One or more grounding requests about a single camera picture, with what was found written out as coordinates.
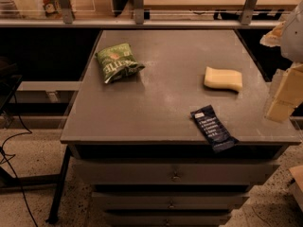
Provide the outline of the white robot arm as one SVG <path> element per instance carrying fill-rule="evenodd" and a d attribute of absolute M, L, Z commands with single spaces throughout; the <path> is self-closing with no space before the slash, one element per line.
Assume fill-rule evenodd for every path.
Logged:
<path fill-rule="evenodd" d="M 273 76 L 265 117 L 282 122 L 303 102 L 303 1 L 288 18 L 260 39 L 262 45 L 279 46 L 281 56 L 292 62 L 286 71 Z"/>

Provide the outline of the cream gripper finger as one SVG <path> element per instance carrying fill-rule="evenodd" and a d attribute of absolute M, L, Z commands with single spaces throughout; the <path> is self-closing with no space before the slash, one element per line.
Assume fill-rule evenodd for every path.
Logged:
<path fill-rule="evenodd" d="M 267 119 L 282 122 L 303 102 L 303 64 L 277 69 L 270 85 L 264 112 Z"/>

